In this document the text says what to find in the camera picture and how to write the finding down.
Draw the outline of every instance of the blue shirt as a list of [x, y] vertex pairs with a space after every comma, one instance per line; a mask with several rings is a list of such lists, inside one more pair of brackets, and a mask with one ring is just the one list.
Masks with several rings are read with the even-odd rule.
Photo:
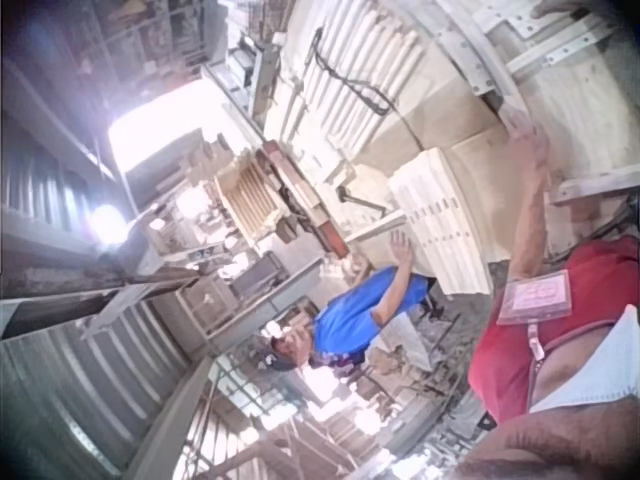
[[[314, 321], [314, 349], [322, 353], [353, 353], [369, 346], [380, 333], [371, 309], [378, 305], [391, 286], [396, 271], [395, 267], [380, 270], [353, 290], [331, 300]], [[411, 275], [395, 315], [423, 300], [428, 290], [426, 277]]]

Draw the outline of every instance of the metal roof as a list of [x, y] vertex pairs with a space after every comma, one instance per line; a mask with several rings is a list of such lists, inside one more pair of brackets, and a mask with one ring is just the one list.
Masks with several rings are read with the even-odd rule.
[[81, 335], [70, 322], [0, 343], [2, 443], [21, 471], [119, 477], [188, 367], [144, 303]]

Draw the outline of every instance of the white cloth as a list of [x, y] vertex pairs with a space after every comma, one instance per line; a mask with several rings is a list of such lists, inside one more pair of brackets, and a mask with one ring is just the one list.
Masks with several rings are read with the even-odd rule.
[[640, 398], [640, 325], [631, 305], [578, 373], [529, 412], [615, 402], [629, 395]]

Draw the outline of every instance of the cap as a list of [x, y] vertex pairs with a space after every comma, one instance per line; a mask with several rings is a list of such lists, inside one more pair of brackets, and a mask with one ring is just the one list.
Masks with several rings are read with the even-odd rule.
[[289, 372], [296, 368], [295, 363], [293, 363], [289, 358], [282, 355], [274, 348], [274, 341], [276, 337], [266, 338], [262, 337], [261, 339], [261, 355], [264, 360], [265, 365], [278, 372]]

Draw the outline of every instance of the id badge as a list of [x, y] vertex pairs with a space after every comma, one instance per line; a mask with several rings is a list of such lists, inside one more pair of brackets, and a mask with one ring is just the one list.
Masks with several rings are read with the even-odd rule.
[[569, 272], [509, 282], [505, 288], [498, 325], [537, 324], [571, 313]]

